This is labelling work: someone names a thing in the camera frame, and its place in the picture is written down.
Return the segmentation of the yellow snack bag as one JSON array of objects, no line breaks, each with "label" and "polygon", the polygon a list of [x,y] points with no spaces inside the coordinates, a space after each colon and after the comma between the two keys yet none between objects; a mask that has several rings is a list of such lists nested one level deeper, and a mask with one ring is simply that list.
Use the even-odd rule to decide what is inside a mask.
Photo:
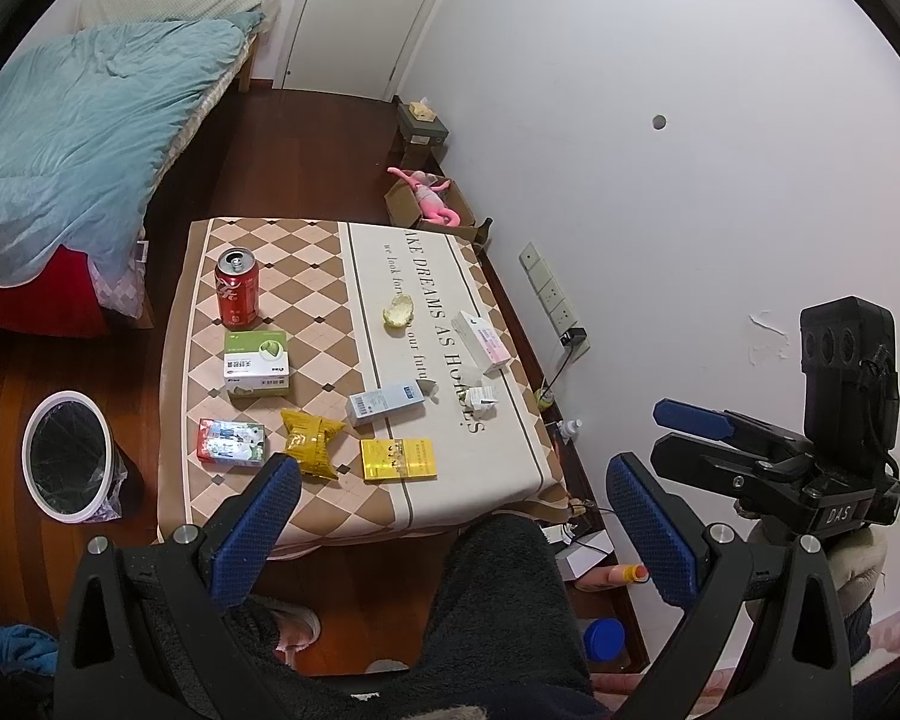
[{"label": "yellow snack bag", "polygon": [[294,410],[281,411],[281,419],[287,433],[284,454],[297,461],[302,475],[334,481],[338,472],[329,460],[329,444],[344,431],[344,424]]}]

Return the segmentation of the yellow box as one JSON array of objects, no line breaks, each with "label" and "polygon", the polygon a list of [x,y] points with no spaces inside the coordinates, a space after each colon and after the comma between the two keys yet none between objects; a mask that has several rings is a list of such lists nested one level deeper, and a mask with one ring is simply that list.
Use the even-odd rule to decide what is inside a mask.
[{"label": "yellow box", "polygon": [[429,439],[362,439],[365,481],[406,481],[437,476],[436,456]]}]

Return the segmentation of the green white carton box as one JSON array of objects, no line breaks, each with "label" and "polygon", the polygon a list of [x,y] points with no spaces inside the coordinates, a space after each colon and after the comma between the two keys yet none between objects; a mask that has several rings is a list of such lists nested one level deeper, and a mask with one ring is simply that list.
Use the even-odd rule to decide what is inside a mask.
[{"label": "green white carton box", "polygon": [[224,337],[222,377],[233,398],[285,395],[290,388],[287,337],[283,330],[229,330]]}]

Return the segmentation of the blue white long box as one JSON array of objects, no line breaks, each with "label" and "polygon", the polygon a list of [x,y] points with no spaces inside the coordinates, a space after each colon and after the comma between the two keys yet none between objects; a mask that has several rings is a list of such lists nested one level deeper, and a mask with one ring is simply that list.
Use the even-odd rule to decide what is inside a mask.
[{"label": "blue white long box", "polygon": [[397,411],[422,405],[424,400],[424,392],[415,380],[393,383],[386,387],[349,395],[346,415],[354,426],[361,426],[377,419],[388,418]]}]

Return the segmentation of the white printed carton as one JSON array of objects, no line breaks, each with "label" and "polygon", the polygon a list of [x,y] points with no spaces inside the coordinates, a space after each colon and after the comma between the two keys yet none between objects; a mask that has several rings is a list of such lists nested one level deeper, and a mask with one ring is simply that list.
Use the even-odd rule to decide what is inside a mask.
[{"label": "white printed carton", "polygon": [[490,383],[466,385],[460,400],[463,411],[476,419],[489,416],[497,408],[496,390]]}]

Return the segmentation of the pink white box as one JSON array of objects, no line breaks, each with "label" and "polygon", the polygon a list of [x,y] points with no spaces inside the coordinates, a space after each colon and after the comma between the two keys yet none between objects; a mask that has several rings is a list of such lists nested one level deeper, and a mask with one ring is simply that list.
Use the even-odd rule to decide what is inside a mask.
[{"label": "pink white box", "polygon": [[512,360],[499,333],[484,317],[458,312],[452,319],[452,327],[481,374],[487,376],[500,371]]}]

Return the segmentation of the red soda can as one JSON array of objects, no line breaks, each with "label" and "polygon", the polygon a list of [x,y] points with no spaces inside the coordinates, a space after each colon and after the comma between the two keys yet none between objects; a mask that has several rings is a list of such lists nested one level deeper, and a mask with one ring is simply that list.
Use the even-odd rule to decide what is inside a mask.
[{"label": "red soda can", "polygon": [[229,330],[258,320],[258,262],[248,249],[224,250],[214,267],[215,294],[222,323]]}]

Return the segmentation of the yellow citrus peel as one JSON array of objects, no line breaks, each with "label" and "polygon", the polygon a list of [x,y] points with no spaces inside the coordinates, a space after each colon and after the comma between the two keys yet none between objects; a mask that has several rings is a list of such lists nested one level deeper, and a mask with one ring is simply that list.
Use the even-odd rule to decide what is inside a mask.
[{"label": "yellow citrus peel", "polygon": [[397,294],[382,310],[383,325],[388,330],[404,330],[414,319],[414,302],[408,294]]}]

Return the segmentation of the orange capped tube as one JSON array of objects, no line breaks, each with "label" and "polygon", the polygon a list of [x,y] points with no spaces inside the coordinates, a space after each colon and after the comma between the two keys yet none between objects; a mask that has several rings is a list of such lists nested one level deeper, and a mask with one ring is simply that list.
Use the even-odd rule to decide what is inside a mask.
[{"label": "orange capped tube", "polygon": [[585,593],[606,592],[628,585],[642,585],[649,578],[649,571],[642,564],[595,566],[575,581],[575,588]]}]

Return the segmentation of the grey slipper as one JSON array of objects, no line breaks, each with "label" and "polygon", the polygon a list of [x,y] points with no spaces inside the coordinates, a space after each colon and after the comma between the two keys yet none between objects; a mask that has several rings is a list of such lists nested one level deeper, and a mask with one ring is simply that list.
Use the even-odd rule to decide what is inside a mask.
[{"label": "grey slipper", "polygon": [[305,606],[289,605],[285,601],[252,596],[251,600],[269,611],[278,626],[278,644],[274,656],[288,668],[295,667],[295,655],[310,649],[322,635],[320,618]]}]

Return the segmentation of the white small bottle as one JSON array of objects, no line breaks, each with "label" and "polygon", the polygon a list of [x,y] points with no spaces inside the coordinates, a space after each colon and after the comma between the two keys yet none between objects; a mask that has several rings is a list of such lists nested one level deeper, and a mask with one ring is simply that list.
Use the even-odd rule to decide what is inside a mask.
[{"label": "white small bottle", "polygon": [[582,421],[580,419],[563,419],[557,423],[560,437],[569,442],[578,438],[580,429],[582,429]]}]

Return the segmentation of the black fleece trouser leg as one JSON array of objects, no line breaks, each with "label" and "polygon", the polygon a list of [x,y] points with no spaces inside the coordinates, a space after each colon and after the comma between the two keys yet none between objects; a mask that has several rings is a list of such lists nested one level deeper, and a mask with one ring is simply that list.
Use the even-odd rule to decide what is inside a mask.
[{"label": "black fleece trouser leg", "polygon": [[491,515],[455,539],[414,667],[370,699],[305,678],[274,656],[258,601],[227,628],[289,718],[608,718],[564,583],[538,525]]}]

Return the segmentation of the checkered printed tablecloth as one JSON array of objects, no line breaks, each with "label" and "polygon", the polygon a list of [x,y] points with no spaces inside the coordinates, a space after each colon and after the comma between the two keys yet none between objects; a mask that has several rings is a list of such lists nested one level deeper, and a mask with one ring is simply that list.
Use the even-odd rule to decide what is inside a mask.
[{"label": "checkered printed tablecloth", "polygon": [[[226,330],[214,267],[229,247],[255,255],[261,322],[286,333],[290,388],[280,397],[235,401],[224,388]],[[382,310],[397,294],[413,298],[414,319],[404,330],[388,330]],[[391,418],[344,426],[329,447],[338,477],[305,483],[276,556],[430,535],[495,511],[567,520],[571,506],[559,455],[520,362],[489,379],[497,395],[489,416],[463,411],[471,356],[452,327],[458,312],[502,323],[473,247],[453,236],[287,218],[194,223],[160,371],[159,535],[208,522],[250,483],[245,468],[198,460],[201,419],[256,422],[266,429],[269,448],[279,450],[286,442],[281,411],[343,419],[349,395],[407,380],[429,380],[434,392]],[[362,439],[429,439],[437,476],[365,481]]]}]

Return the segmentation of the tissue box on stool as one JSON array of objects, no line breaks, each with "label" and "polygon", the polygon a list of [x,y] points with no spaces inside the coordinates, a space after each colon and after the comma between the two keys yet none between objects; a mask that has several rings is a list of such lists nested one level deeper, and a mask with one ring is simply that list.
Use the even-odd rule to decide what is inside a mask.
[{"label": "tissue box on stool", "polygon": [[448,128],[437,115],[430,119],[419,119],[408,103],[398,104],[398,130],[408,145],[443,145],[448,137]]}]

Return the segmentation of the light blue duvet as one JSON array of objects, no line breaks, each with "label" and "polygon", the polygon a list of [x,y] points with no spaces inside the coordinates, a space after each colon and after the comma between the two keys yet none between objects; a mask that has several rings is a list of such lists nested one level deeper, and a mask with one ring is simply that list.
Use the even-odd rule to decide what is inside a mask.
[{"label": "light blue duvet", "polygon": [[59,249],[125,273],[159,172],[260,13],[130,21],[55,37],[0,73],[0,288]]}]

